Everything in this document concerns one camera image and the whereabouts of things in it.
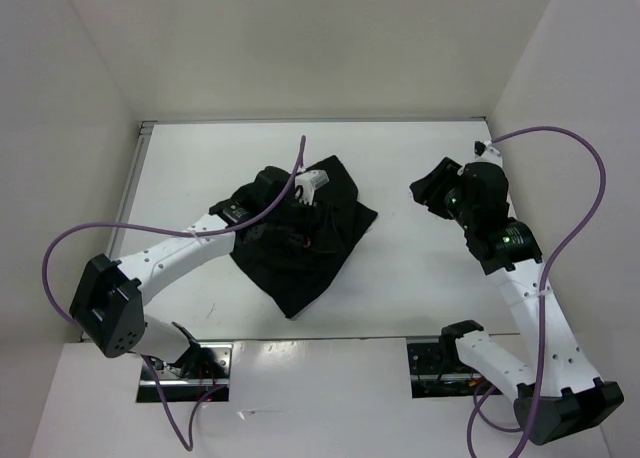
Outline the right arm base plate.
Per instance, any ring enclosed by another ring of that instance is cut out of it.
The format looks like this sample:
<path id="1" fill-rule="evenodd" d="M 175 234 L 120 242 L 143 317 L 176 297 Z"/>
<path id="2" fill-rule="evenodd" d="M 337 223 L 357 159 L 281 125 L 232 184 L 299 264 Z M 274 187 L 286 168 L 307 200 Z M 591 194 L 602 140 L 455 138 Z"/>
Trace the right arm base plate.
<path id="1" fill-rule="evenodd" d="M 471 396 L 490 386 L 480 373 L 446 358 L 437 337 L 407 338 L 406 352 L 413 399 Z"/>

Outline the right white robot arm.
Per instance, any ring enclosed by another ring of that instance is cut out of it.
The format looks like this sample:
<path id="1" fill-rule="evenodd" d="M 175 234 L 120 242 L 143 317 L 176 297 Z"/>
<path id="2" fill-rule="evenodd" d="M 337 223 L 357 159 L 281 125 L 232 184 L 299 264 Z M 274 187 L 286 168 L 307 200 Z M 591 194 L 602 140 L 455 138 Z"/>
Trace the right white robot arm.
<path id="1" fill-rule="evenodd" d="M 450 371 L 468 366 L 505 397 L 522 431 L 544 445 L 598 426 L 624 401 L 605 381 L 571 331 L 529 227 L 510 213 L 509 182 L 500 165 L 445 158 L 410 186 L 416 203 L 462 228 L 467 248 L 503 297 L 532 364 L 506 351 L 473 320 L 444 327 L 438 358 Z"/>

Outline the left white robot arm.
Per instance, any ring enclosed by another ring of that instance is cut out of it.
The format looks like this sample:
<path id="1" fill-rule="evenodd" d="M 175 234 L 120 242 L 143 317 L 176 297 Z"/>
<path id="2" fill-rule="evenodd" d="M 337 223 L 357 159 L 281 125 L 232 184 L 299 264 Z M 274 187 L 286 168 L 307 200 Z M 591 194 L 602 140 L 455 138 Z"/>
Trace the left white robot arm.
<path id="1" fill-rule="evenodd" d="M 254 216 L 239 201 L 225 200 L 177 237 L 116 260 L 96 256 L 82 274 L 72 318 L 107 358 L 133 352 L 163 361 L 176 377 L 192 375 L 199 365 L 198 341 L 183 326 L 147 315 L 145 306 L 186 274 L 248 244 L 278 235 L 295 245 L 308 244 L 309 238 L 274 213 L 312 210 L 316 192 L 328 182 L 322 170 L 278 179 L 268 167 L 252 184 L 257 198 L 277 194 L 263 213 Z"/>

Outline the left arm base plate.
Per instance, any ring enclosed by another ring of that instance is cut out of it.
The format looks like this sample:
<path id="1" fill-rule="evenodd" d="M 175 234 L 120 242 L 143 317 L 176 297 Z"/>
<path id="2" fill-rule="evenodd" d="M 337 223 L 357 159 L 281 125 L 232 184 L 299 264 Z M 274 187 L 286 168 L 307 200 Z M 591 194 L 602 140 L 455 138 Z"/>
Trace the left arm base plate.
<path id="1" fill-rule="evenodd" d="M 227 402 L 229 400 L 229 378 L 233 344 L 231 342 L 203 342 L 202 357 L 187 371 L 160 363 L 152 358 L 153 367 L 142 363 L 137 388 L 137 403 L 160 403 L 160 396 L 152 369 L 159 378 L 161 389 L 168 403 L 195 403 L 209 391 L 216 389 L 206 398 L 207 402 Z"/>

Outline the black pleated skirt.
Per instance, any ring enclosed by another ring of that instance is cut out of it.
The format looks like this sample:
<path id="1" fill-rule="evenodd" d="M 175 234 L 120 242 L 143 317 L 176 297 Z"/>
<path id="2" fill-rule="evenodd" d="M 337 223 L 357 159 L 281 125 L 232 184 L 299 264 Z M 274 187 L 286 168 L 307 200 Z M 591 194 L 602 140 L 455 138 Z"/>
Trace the black pleated skirt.
<path id="1" fill-rule="evenodd" d="M 329 156 L 310 166 L 324 170 L 329 183 L 315 195 L 315 203 L 325 205 L 324 223 L 310 249 L 284 251 L 268 256 L 266 251 L 231 258 L 240 270 L 269 295 L 284 316 L 296 317 L 319 298 L 378 217 L 378 213 L 358 201 L 359 190 L 337 156 Z"/>

